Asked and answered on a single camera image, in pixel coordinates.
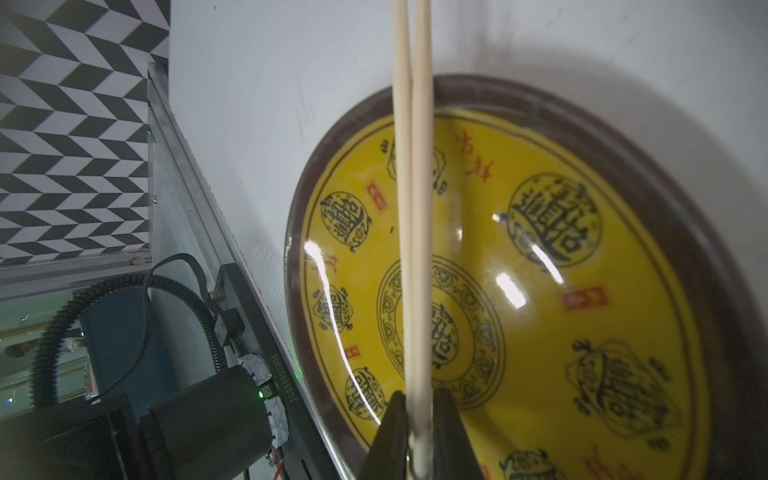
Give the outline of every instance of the black and white geometric pattern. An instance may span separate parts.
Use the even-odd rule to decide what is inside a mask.
[[[170,0],[0,0],[0,266],[148,248]]]

